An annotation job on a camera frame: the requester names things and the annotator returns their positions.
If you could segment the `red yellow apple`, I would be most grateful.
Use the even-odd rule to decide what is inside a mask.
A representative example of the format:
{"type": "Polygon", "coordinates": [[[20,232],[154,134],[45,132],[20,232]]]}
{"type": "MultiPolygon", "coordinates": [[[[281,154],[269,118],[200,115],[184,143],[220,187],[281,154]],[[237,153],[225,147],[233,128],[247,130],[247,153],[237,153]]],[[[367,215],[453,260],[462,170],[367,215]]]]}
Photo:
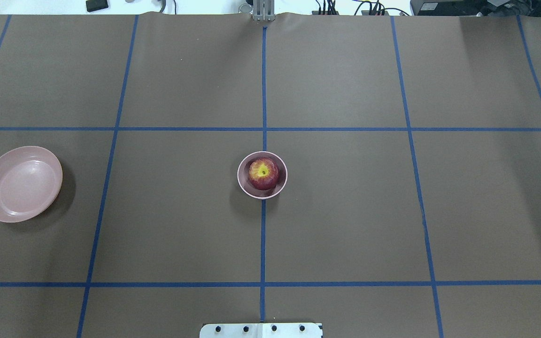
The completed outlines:
{"type": "Polygon", "coordinates": [[[257,190],[271,190],[275,188],[279,180],[278,165],[272,158],[257,158],[249,164],[247,179],[257,190]]]}

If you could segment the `pink plate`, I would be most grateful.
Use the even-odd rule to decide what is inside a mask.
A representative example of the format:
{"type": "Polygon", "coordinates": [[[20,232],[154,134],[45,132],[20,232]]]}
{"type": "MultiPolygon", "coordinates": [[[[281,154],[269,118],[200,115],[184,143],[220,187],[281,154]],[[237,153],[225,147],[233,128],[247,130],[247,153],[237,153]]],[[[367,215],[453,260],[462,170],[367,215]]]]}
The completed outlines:
{"type": "Polygon", "coordinates": [[[47,148],[23,146],[0,156],[0,222],[19,223],[43,213],[58,196],[62,163],[47,148]]]}

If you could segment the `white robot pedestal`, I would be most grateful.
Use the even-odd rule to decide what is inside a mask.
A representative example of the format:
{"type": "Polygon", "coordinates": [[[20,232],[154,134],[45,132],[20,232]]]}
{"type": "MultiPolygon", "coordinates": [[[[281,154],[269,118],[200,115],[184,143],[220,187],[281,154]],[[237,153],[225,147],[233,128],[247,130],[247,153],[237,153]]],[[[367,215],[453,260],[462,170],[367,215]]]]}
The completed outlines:
{"type": "Polygon", "coordinates": [[[209,323],[200,338],[322,338],[319,323],[209,323]]]}

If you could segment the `pink bowl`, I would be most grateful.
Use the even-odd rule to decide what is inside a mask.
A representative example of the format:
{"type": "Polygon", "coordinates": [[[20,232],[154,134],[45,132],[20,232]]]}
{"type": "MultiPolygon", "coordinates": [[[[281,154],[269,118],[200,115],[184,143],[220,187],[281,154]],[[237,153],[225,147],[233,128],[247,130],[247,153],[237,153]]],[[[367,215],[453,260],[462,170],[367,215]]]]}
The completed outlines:
{"type": "Polygon", "coordinates": [[[249,196],[259,199],[259,200],[266,200],[273,198],[284,189],[284,187],[287,184],[288,179],[288,172],[287,172],[287,165],[281,159],[279,156],[277,156],[274,153],[266,152],[266,151],[259,151],[249,154],[248,156],[245,156],[241,163],[238,166],[238,184],[242,188],[242,190],[249,196]],[[261,191],[254,188],[250,182],[248,181],[248,167],[249,164],[260,157],[269,157],[272,158],[278,165],[279,168],[279,180],[275,188],[271,190],[261,191]]]}

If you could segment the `small black square device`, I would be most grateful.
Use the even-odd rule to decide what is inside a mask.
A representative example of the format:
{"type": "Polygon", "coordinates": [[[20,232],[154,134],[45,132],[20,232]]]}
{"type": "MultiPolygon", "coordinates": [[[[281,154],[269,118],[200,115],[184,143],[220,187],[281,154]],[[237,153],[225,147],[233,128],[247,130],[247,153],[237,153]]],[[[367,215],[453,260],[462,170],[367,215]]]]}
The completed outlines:
{"type": "Polygon", "coordinates": [[[109,8],[109,4],[107,0],[86,0],[85,8],[88,13],[92,13],[101,9],[109,8]]]}

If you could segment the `brown paper table mat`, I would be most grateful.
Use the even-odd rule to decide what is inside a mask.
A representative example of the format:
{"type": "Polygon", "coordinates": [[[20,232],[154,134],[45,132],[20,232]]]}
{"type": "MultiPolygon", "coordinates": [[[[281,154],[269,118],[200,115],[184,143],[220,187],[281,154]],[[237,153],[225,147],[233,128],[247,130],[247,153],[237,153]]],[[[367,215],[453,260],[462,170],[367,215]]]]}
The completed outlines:
{"type": "Polygon", "coordinates": [[[63,182],[0,222],[0,338],[541,338],[541,18],[0,15],[23,146],[63,182]]]}

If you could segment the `aluminium frame post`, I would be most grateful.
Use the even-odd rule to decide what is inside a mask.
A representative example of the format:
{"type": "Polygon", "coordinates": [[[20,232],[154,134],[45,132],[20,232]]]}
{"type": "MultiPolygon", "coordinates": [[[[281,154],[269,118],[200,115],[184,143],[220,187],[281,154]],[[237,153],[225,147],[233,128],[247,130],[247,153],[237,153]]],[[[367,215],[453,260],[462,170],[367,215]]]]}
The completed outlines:
{"type": "Polygon", "coordinates": [[[275,21],[275,1],[274,0],[247,0],[253,7],[253,21],[275,21]]]}

